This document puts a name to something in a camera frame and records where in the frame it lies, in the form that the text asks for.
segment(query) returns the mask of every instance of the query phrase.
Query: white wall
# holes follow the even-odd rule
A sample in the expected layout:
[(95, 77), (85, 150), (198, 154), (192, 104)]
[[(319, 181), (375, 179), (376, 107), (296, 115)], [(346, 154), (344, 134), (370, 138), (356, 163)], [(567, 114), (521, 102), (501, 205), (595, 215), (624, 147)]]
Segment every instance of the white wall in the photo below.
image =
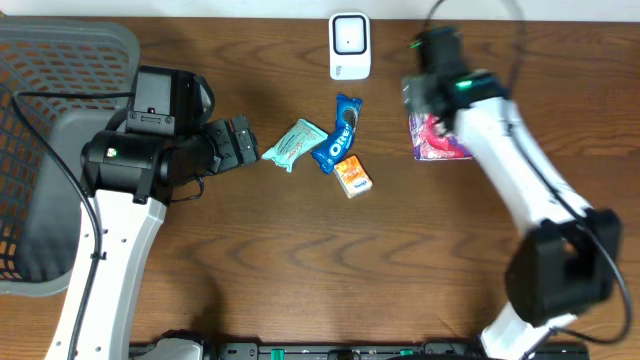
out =
[[(423, 18), (435, 0), (0, 0), (7, 15), (328, 18), (357, 9), (376, 19)], [(638, 21), (638, 0), (519, 0), (528, 20)], [(507, 19), (502, 0), (449, 0), (436, 16)]]

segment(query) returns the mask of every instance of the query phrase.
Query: white electronic device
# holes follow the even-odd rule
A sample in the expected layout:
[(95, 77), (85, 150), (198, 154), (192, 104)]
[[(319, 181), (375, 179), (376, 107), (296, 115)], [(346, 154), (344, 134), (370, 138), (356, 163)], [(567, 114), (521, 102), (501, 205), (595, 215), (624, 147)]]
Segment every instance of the white electronic device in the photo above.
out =
[(329, 19), (329, 73), (334, 80), (365, 79), (371, 72), (369, 18), (358, 12)]

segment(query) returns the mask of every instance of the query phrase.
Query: laundry basket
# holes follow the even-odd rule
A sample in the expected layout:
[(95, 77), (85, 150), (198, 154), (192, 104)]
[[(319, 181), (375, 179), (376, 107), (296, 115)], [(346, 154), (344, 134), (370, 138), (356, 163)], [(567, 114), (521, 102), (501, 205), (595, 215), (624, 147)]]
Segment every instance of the laundry basket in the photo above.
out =
[[(131, 91), (138, 42), (122, 26), (0, 19), (0, 293), (47, 296), (66, 288), (80, 200), (11, 110), (16, 90)], [(21, 108), (79, 178), (80, 150), (127, 99), (22, 98)]]

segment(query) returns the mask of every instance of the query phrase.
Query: wooden surface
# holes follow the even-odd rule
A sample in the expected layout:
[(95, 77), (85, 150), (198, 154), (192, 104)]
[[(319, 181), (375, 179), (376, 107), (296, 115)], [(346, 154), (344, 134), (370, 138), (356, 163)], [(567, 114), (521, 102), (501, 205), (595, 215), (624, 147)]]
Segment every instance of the wooden surface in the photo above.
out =
[[(328, 74), (326, 21), (111, 19), (138, 37), (142, 62), (204, 75), (215, 117), (244, 113), (263, 153), (305, 117), (333, 131), (335, 96), (364, 99), (357, 154), (373, 189), (347, 199), (309, 155), (206, 181), (170, 207), (146, 266), (132, 341), (168, 329), (264, 342), (421, 342), (477, 334), (505, 302), (518, 246), (510, 216), (474, 161), (411, 155), (400, 79), (420, 22), (373, 21), (373, 69)], [(505, 75), (513, 27), (459, 23), (476, 67)], [(640, 31), (634, 24), (532, 23), (516, 99), (531, 132), (576, 190), (625, 224), (621, 267), (640, 304)], [(195, 191), (180, 189), (176, 196)], [(43, 358), (63, 295), (0, 297), (3, 359)], [(618, 294), (574, 328), (608, 336)], [(637, 359), (640, 328), (593, 359)]]

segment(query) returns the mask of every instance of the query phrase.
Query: snack package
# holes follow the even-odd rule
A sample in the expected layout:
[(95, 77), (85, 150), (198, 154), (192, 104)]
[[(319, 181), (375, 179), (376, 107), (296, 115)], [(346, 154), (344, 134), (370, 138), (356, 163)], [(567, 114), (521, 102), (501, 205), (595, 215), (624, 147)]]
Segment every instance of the snack package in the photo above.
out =
[(293, 169), (293, 162), (300, 155), (311, 150), (326, 138), (327, 133), (307, 120), (299, 119), (296, 125), (274, 147), (262, 155), (262, 158), (272, 160), (290, 173)]
[(336, 100), (338, 103), (336, 130), (311, 152), (311, 156), (320, 164), (320, 169), (325, 174), (330, 174), (333, 166), (340, 162), (351, 149), (362, 107), (362, 99), (349, 99), (345, 95), (338, 94)]
[(349, 199), (371, 189), (373, 182), (364, 171), (358, 158), (353, 155), (338, 163), (333, 172), (338, 177), (344, 192)]
[(444, 125), (431, 114), (409, 114), (409, 132), (416, 160), (448, 160), (471, 158), (469, 151), (455, 135), (446, 133)]

